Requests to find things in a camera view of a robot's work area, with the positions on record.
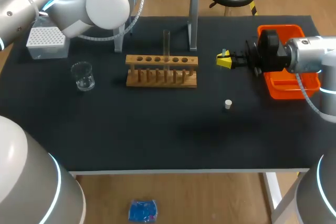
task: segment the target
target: white cable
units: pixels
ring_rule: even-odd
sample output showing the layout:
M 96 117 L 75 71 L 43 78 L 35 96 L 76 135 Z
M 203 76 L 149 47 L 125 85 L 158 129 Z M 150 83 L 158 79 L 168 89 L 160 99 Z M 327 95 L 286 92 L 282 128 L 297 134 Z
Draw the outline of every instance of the white cable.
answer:
M 298 80 L 299 87 L 300 87 L 300 89 L 301 89 L 301 91 L 302 91 L 302 94 L 303 94 L 305 100 L 308 102 L 308 104 L 311 106 L 311 108 L 312 108 L 316 113 L 320 114 L 319 109 L 316 108 L 315 105 L 310 101 L 310 99 L 309 99 L 309 97 L 308 97 L 308 95 L 307 95 L 307 93 L 306 93 L 306 91 L 305 91 L 305 89 L 304 89 L 304 87 L 303 87 L 303 84 L 302 84 L 302 81 L 301 81 L 301 78 L 300 78 L 299 74 L 296 73 L 295 76 L 296 76 L 296 79 Z
M 137 15 L 135 16 L 132 23 L 123 32 L 121 32 L 117 35 L 111 36 L 111 37 L 107 37 L 107 38 L 95 38 L 95 37 L 89 37 L 89 36 L 85 36 L 85 35 L 79 35 L 78 37 L 81 38 L 81 39 L 93 40 L 93 41 L 111 41 L 111 40 L 119 38 L 120 36 L 125 35 L 126 33 L 128 33 L 133 28 L 135 23 L 138 21 L 140 15 L 141 15 L 144 3 L 145 3 L 145 0 L 141 0 Z

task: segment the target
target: blue object on floor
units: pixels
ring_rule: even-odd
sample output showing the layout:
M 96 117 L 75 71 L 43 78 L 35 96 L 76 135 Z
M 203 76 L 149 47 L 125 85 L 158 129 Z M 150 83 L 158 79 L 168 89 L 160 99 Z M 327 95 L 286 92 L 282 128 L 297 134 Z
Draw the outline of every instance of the blue object on floor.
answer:
M 128 214 L 128 220 L 135 222 L 155 222 L 157 216 L 158 213 L 155 200 L 133 200 Z

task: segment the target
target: orange container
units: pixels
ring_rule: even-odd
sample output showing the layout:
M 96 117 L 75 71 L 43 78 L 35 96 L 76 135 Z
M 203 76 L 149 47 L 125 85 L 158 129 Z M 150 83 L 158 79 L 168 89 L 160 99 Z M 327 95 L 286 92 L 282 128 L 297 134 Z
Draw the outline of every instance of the orange container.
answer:
M 285 44 L 291 38 L 304 37 L 301 27 L 298 25 L 264 25 L 258 27 L 258 36 L 262 30 L 276 30 L 282 44 Z M 272 98 L 277 100 L 304 99 L 295 74 L 287 72 L 264 73 L 269 93 Z M 302 84 L 306 93 L 311 97 L 320 90 L 320 81 L 317 73 L 301 74 Z

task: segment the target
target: glass test tube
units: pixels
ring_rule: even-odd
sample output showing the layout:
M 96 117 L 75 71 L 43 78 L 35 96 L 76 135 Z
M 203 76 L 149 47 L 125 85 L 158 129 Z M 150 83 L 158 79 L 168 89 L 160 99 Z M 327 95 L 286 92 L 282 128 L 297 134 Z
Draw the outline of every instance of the glass test tube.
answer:
M 170 31 L 163 30 L 163 57 L 164 61 L 168 62 L 170 56 Z M 169 71 L 169 65 L 165 64 L 163 70 Z

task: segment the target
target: table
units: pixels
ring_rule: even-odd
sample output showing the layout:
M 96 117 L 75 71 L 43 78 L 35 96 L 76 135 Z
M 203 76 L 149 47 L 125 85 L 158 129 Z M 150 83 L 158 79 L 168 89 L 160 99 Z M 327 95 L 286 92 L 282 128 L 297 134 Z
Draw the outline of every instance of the table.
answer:
M 215 65 L 223 48 L 242 50 L 259 25 L 292 23 L 318 34 L 307 16 L 202 17 L 198 51 L 189 52 L 185 18 L 142 17 L 122 54 L 108 42 L 73 39 L 68 59 L 44 61 L 30 58 L 23 37 L 0 76 L 0 115 L 80 174 L 305 170 L 336 146 L 335 125 L 305 101 L 273 100 L 248 69 Z M 172 55 L 199 56 L 197 89 L 127 88 L 125 54 L 161 54 L 163 29 L 171 30 Z M 88 93 L 70 76 L 80 60 L 93 65 Z

